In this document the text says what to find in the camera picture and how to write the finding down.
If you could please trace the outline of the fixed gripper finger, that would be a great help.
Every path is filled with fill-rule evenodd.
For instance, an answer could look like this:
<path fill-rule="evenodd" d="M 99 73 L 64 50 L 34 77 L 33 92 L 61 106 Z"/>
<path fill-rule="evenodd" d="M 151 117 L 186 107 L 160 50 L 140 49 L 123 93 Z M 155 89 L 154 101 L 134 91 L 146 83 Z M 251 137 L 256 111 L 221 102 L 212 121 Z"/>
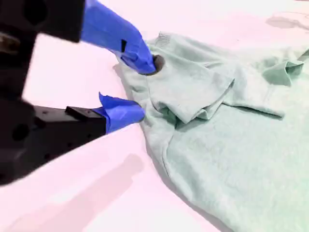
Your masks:
<path fill-rule="evenodd" d="M 94 109 L 35 107 L 35 168 L 101 136 L 139 123 L 145 117 L 143 108 L 135 101 L 102 94 L 99 101 L 101 106 Z"/>

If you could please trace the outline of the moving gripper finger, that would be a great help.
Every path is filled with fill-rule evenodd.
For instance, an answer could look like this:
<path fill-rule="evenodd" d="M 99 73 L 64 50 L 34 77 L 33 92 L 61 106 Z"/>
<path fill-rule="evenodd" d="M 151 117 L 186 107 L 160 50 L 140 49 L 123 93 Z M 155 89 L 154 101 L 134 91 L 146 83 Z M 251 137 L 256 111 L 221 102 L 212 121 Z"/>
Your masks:
<path fill-rule="evenodd" d="M 114 53 L 139 74 L 155 74 L 163 58 L 152 55 L 139 30 L 97 0 L 38 0 L 41 32 L 86 42 Z"/>

